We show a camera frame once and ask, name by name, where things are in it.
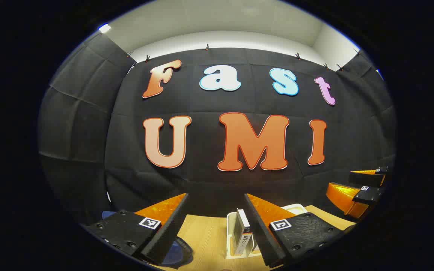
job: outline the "white letter with blue outline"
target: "white letter with blue outline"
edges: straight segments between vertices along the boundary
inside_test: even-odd
[[[208,74],[200,79],[200,88],[205,90],[223,89],[224,91],[234,91],[241,87],[237,80],[237,70],[229,65],[216,65],[208,67],[203,71]]]
[[[294,96],[299,92],[296,76],[290,70],[273,68],[270,69],[269,75],[275,81],[272,87],[277,93]]]

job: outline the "white tray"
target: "white tray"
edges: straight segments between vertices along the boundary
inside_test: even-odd
[[[284,206],[282,208],[287,211],[290,211],[296,216],[303,213],[307,213],[306,209],[301,204],[291,204],[288,206]],[[227,215],[227,240],[226,240],[227,245],[226,245],[225,258],[240,259],[240,258],[247,258],[247,257],[254,257],[254,256],[261,255],[259,250],[252,252],[252,248],[254,247],[255,244],[254,235],[252,234],[252,238],[251,240],[249,240],[246,249],[244,249],[244,252],[240,256],[231,256],[231,238],[232,238],[232,233],[234,232],[235,217],[236,217],[236,212],[232,212]]]

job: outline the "letter m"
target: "letter m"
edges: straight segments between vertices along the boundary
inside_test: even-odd
[[[257,166],[264,151],[266,157],[260,163],[262,169],[278,170],[287,167],[285,152],[288,118],[281,115],[269,116],[259,135],[243,113],[224,113],[219,120],[225,125],[224,160],[217,166],[220,170],[241,170],[243,164],[239,161],[239,149],[250,169]]]

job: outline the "white ceiling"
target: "white ceiling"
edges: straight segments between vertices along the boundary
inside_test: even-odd
[[[174,36],[216,30],[262,33],[312,47],[322,21],[278,0],[155,0],[108,23],[124,51]]]

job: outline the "orange letter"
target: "orange letter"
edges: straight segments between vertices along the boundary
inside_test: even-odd
[[[250,169],[254,169],[262,153],[266,157],[260,167],[264,170],[284,169],[287,166],[286,128],[289,119],[281,115],[271,115],[267,118],[259,136],[246,115],[242,113],[224,113],[220,122],[225,125],[225,152],[217,168],[222,171],[239,171],[242,163],[239,161],[239,148]]]
[[[150,118],[143,121],[145,127],[145,153],[156,166],[165,168],[178,167],[185,158],[186,127],[192,122],[191,117],[176,116],[168,123],[174,127],[174,150],[170,155],[163,155],[159,148],[159,130],[164,124],[160,118]]]
[[[309,126],[312,128],[312,151],[308,164],[317,165],[324,162],[324,130],[327,125],[322,120],[312,120]]]
[[[164,91],[164,87],[160,86],[160,81],[163,80],[164,84],[167,84],[172,77],[172,72],[174,69],[180,68],[182,65],[182,61],[174,60],[167,64],[160,65],[150,70],[150,81],[148,82],[148,87],[145,92],[143,92],[142,98],[148,98],[155,95],[158,95]]]

